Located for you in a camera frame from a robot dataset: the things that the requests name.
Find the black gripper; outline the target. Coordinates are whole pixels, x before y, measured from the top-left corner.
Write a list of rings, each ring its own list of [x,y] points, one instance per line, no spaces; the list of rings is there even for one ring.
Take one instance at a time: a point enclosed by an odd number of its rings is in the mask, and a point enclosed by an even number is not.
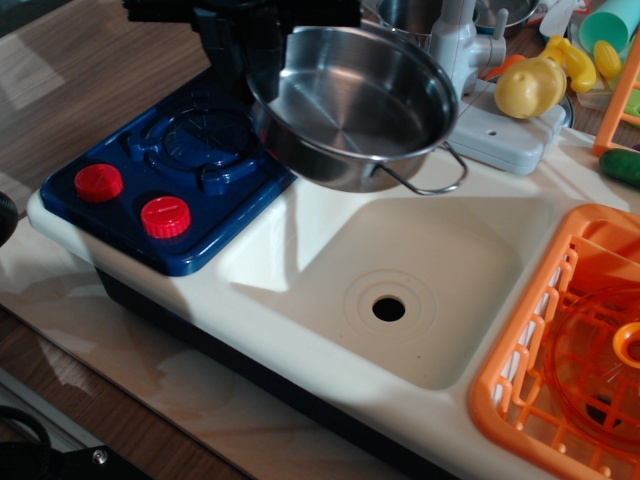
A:
[[[286,53],[286,32],[297,26],[359,27],[359,1],[123,1],[132,22],[185,23],[198,30],[202,47],[214,70],[217,83],[244,105],[263,103],[279,95],[280,72]],[[245,35],[247,79],[240,43],[229,22],[199,22],[197,13],[241,20],[251,14],[271,11],[275,22],[252,26]]]

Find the black ribbed robot base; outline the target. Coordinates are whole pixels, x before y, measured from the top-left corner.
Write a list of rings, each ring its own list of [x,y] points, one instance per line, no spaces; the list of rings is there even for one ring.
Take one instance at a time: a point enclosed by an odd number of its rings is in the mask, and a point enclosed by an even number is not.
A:
[[[67,453],[54,449],[44,426],[22,410],[2,406],[1,419],[17,422],[36,436],[35,442],[1,443],[2,479],[150,479],[106,446]]]

